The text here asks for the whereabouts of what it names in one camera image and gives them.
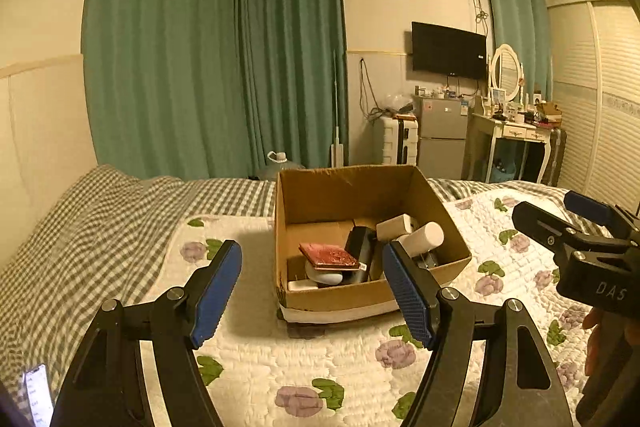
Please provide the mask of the person right hand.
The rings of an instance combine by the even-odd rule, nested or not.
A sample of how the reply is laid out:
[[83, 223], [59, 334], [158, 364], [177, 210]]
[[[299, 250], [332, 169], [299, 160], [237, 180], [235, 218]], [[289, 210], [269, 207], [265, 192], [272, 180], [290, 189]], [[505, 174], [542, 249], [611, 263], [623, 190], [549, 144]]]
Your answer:
[[582, 329], [590, 332], [585, 361], [585, 374], [587, 376], [591, 376], [597, 366], [603, 315], [604, 313], [602, 310], [592, 308], [582, 320]]

